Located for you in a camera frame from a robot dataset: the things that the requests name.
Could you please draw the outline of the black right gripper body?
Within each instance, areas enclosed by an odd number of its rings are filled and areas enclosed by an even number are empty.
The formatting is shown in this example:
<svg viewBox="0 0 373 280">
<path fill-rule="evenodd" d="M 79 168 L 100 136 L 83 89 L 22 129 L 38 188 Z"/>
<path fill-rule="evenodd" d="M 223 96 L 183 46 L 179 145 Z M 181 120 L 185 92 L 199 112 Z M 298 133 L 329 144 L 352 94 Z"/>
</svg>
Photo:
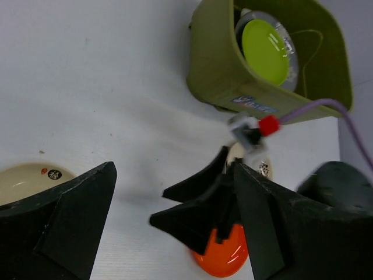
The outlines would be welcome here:
<svg viewBox="0 0 373 280">
<path fill-rule="evenodd" d="M 234 168 L 242 159 L 234 159 L 226 166 L 225 173 L 214 183 L 209 202 L 213 206 L 213 227 L 216 229 L 214 241 L 222 244 L 228 240 L 235 224 L 241 224 L 241 215 L 234 189 Z"/>
</svg>

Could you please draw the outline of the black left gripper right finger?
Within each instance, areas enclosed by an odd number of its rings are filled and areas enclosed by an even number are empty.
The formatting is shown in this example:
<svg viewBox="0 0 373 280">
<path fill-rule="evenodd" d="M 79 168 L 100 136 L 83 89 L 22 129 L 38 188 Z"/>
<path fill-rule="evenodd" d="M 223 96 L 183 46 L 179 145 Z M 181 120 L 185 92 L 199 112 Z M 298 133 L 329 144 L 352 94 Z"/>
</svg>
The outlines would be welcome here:
<svg viewBox="0 0 373 280">
<path fill-rule="evenodd" d="M 353 166 L 290 190 L 241 164 L 234 189 L 255 279 L 372 278 L 372 184 Z"/>
</svg>

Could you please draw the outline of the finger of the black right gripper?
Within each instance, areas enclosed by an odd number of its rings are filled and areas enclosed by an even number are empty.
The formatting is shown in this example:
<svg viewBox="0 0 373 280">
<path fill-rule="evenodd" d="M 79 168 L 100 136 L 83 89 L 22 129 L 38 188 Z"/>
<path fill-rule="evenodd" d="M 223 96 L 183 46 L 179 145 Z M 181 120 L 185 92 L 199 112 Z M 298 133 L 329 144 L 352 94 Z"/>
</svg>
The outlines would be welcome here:
<svg viewBox="0 0 373 280">
<path fill-rule="evenodd" d="M 166 188 L 163 191 L 163 198 L 187 202 L 202 195 L 222 174 L 228 156 L 229 147 L 222 146 L 216 157 L 201 171 L 193 176 Z"/>
<path fill-rule="evenodd" d="M 204 255 L 213 227 L 213 206 L 209 203 L 189 201 L 154 213 L 150 225 L 160 229 Z"/>
</svg>

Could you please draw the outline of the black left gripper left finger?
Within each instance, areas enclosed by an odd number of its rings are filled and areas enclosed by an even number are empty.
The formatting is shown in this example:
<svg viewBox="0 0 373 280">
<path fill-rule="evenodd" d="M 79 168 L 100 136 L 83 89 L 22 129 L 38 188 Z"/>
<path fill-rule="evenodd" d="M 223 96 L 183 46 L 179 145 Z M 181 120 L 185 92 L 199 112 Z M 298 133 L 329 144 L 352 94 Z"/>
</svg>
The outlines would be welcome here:
<svg viewBox="0 0 373 280">
<path fill-rule="evenodd" d="M 113 162 L 1 207 L 1 279 L 89 279 L 117 179 Z"/>
</svg>

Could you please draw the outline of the orange plate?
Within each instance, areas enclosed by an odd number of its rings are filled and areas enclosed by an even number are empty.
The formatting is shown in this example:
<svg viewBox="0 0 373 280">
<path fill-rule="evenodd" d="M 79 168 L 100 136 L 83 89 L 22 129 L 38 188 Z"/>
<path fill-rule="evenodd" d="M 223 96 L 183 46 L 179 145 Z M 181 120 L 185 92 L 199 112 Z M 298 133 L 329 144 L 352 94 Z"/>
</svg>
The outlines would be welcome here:
<svg viewBox="0 0 373 280">
<path fill-rule="evenodd" d="M 204 255 L 191 251 L 194 261 L 213 277 L 225 278 L 235 274 L 248 258 L 248 247 L 242 225 L 235 224 L 229 238 L 222 244 L 215 241 L 217 229 L 213 229 Z"/>
</svg>

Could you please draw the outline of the cream plate with small motifs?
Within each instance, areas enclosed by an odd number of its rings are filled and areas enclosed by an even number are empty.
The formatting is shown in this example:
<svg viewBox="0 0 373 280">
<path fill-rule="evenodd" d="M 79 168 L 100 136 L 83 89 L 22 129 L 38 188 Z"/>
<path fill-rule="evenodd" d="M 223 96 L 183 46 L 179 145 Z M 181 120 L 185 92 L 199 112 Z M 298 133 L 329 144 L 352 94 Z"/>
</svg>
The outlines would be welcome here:
<svg viewBox="0 0 373 280">
<path fill-rule="evenodd" d="M 68 169 L 47 162 L 20 163 L 1 170 L 1 205 L 13 203 L 75 178 Z"/>
</svg>

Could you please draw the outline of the lime green plate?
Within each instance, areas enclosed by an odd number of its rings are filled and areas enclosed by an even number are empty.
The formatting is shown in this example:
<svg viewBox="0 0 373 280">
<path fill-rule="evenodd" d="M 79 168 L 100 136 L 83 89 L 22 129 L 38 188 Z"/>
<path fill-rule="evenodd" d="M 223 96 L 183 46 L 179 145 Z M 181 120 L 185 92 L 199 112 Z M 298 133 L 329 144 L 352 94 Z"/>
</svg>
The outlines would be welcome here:
<svg viewBox="0 0 373 280">
<path fill-rule="evenodd" d="M 249 21 L 242 32 L 242 52 L 247 64 L 261 78 L 281 85 L 287 78 L 289 58 L 283 39 L 267 21 Z"/>
</svg>

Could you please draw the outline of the grey reindeer plate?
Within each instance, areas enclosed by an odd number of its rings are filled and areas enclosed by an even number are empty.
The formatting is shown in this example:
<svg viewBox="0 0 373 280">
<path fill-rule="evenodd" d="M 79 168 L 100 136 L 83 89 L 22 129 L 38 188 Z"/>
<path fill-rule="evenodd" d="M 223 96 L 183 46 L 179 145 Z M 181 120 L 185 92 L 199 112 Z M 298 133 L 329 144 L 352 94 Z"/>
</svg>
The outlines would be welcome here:
<svg viewBox="0 0 373 280">
<path fill-rule="evenodd" d="M 294 91 L 298 83 L 298 74 L 299 74 L 297 52 L 295 50 L 295 45 L 289 33 L 287 32 L 285 27 L 275 17 L 263 11 L 258 11 L 258 10 L 255 11 L 255 10 L 250 10 L 247 8 L 241 11 L 240 19 L 235 25 L 235 36 L 236 36 L 236 41 L 237 41 L 237 44 L 239 46 L 239 49 L 242 55 L 243 55 L 242 42 L 241 42 L 242 32 L 244 30 L 245 25 L 249 21 L 254 20 L 254 19 L 261 19 L 261 20 L 269 22 L 276 29 L 280 37 L 283 39 L 290 64 L 289 64 L 289 69 L 288 69 L 286 80 L 281 85 L 278 85 L 278 86 L 285 88 L 289 91 Z"/>
</svg>

